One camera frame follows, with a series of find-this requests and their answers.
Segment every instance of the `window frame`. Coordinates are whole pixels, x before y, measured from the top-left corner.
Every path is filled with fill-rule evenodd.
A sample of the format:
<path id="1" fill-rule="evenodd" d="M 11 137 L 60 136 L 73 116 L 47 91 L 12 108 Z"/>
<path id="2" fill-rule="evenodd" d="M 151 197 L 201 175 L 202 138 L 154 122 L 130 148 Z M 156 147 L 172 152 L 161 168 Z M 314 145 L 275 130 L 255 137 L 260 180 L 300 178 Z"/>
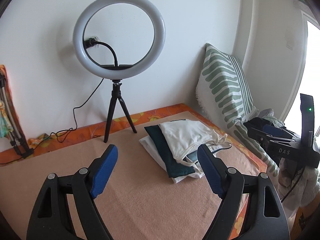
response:
<path id="1" fill-rule="evenodd" d="M 290 109 L 293 105 L 293 102 L 297 96 L 297 93 L 298 93 L 298 90 L 299 90 L 299 87 L 301 84 L 304 68 L 306 65 L 307 45 L 308 45 L 308 21 L 311 22 L 314 26 L 316 26 L 320 30 L 319 24 L 317 23 L 317 21 L 313 17 L 311 17 L 310 15 L 308 15 L 304 11 L 301 11 L 301 14 L 302 14 L 302 28 L 304 29 L 304 32 L 302 34 L 302 40 L 304 41 L 304 44 L 303 44 L 304 49 L 303 49 L 303 53 L 301 55 L 298 74 L 297 74 L 296 80 L 294 82 L 292 92 L 291 92 L 289 100 L 288 100 L 288 102 L 287 102 L 287 104 L 286 104 L 286 106 L 285 106 L 285 108 L 279 118 L 283 122 L 286 119 L 287 115 L 289 114 L 289 111 L 290 111 Z"/>

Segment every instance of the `window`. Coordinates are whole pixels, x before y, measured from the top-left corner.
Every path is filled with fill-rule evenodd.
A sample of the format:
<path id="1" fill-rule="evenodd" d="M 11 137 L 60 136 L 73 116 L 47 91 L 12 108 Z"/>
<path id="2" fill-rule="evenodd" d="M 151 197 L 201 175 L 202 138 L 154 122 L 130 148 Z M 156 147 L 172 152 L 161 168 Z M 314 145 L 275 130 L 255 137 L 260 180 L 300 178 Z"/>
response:
<path id="1" fill-rule="evenodd" d="M 320 127 L 320 27 L 307 20 L 307 53 L 301 83 L 284 121 L 287 129 L 301 135 L 300 93 L 313 96 L 315 106 L 315 133 Z"/>

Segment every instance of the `orange floral sheet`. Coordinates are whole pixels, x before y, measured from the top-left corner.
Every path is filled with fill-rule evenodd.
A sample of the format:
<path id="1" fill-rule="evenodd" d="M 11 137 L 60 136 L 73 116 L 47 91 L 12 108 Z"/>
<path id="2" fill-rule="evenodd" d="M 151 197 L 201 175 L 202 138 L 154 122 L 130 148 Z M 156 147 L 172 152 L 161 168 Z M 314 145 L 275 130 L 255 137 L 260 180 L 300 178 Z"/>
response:
<path id="1" fill-rule="evenodd" d="M 202 122 L 209 125 L 212 129 L 214 129 L 217 133 L 223 135 L 224 131 L 222 131 L 219 127 L 211 123 L 209 120 L 205 119 L 202 115 L 198 114 L 194 110 L 192 110 L 190 107 L 186 106 L 185 104 L 178 104 L 174 106 L 168 106 L 168 107 L 162 107 L 159 109 L 151 110 L 142 112 L 139 114 L 133 114 L 131 115 L 132 121 L 135 125 L 151 122 L 157 119 L 161 119 L 170 115 L 178 114 L 181 112 L 189 111 L 191 114 L 193 114 L 195 117 L 200 119 Z M 71 132 L 68 137 L 64 140 L 63 143 L 60 143 L 57 141 L 56 138 L 48 139 L 44 142 L 42 142 L 39 147 L 36 147 L 36 140 L 33 140 L 31 142 L 35 142 L 34 144 L 31 144 L 30 146 L 35 148 L 33 155 L 29 156 L 28 158 L 32 158 L 33 156 L 38 156 L 47 152 L 52 152 L 58 149 L 61 149 L 63 147 L 71 146 L 77 143 L 81 143 L 87 140 L 90 140 L 92 138 L 96 138 L 99 136 L 104 135 L 106 127 L 106 122 L 101 122 L 85 127 L 78 128 L 77 130 Z M 114 133 L 117 131 L 120 131 L 122 129 L 130 127 L 130 124 L 127 121 L 126 117 L 116 118 L 111 123 L 111 129 L 110 133 Z M 246 154 L 250 159 L 252 159 L 259 167 L 260 172 L 265 172 L 267 166 L 265 163 L 263 163 L 259 158 L 257 158 L 253 153 L 251 153 L 248 149 L 246 149 L 243 145 L 238 143 L 235 139 L 233 139 L 231 136 L 228 136 L 228 140 L 235 145 L 241 152 Z M 16 159 L 19 159 L 20 156 L 15 153 L 13 149 L 6 150 L 4 152 L 0 153 L 0 163 L 7 163 Z M 244 214 L 245 214 L 246 206 L 243 208 L 242 212 L 237 218 L 237 221 L 234 225 L 233 231 L 231 233 L 230 239 L 233 239 L 238 236 L 240 233 L 242 223 L 244 220 Z"/>

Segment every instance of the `tripod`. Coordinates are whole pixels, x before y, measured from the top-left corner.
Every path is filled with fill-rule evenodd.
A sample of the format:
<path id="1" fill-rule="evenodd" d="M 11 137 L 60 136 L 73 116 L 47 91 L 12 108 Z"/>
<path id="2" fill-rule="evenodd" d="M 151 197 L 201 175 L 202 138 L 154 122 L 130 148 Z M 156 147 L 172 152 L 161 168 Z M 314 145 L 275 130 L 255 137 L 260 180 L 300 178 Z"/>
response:
<path id="1" fill-rule="evenodd" d="M 109 139 L 110 127 L 111 127 L 112 117 L 113 117 L 113 113 L 115 111 L 117 99 L 119 100 L 119 102 L 121 104 L 121 107 L 124 111 L 125 117 L 128 119 L 128 122 L 129 122 L 133 132 L 137 133 L 137 130 L 134 127 L 134 124 L 133 124 L 131 117 L 129 115 L 128 109 L 124 103 L 124 100 L 122 99 L 122 96 L 121 96 L 120 86 L 122 85 L 122 83 L 120 83 L 120 81 L 121 81 L 120 79 L 112 80 L 113 88 L 112 88 L 112 92 L 111 92 L 111 100 L 110 100 L 108 117 L 107 117 L 106 131 L 104 133 L 104 140 L 103 140 L 104 143 L 106 143 Z"/>

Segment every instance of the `dark green cloth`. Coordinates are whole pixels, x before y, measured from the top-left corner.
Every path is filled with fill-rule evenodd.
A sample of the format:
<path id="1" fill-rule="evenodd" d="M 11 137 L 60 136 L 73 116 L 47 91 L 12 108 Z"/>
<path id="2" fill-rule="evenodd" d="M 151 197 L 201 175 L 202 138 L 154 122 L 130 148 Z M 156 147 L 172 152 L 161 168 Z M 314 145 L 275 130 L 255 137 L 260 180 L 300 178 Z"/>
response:
<path id="1" fill-rule="evenodd" d="M 155 143 L 158 153 L 164 161 L 169 178 L 176 178 L 195 173 L 193 167 L 188 167 L 181 163 L 177 163 L 176 160 L 172 157 L 172 152 L 158 125 L 147 126 L 145 127 L 145 129 Z"/>

